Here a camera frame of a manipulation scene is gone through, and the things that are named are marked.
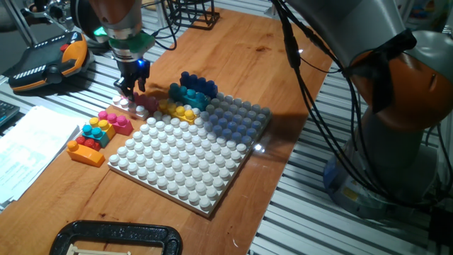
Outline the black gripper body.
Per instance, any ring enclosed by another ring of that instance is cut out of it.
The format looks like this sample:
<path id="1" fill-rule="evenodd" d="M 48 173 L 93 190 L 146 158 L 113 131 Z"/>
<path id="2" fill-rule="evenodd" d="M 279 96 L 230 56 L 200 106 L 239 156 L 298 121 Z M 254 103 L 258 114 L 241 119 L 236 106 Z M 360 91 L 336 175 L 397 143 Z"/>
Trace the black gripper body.
<path id="1" fill-rule="evenodd" d="M 140 77 L 149 78 L 150 61 L 145 59 L 138 59 L 133 62 L 117 62 L 120 70 L 121 77 L 132 80 L 134 83 Z"/>

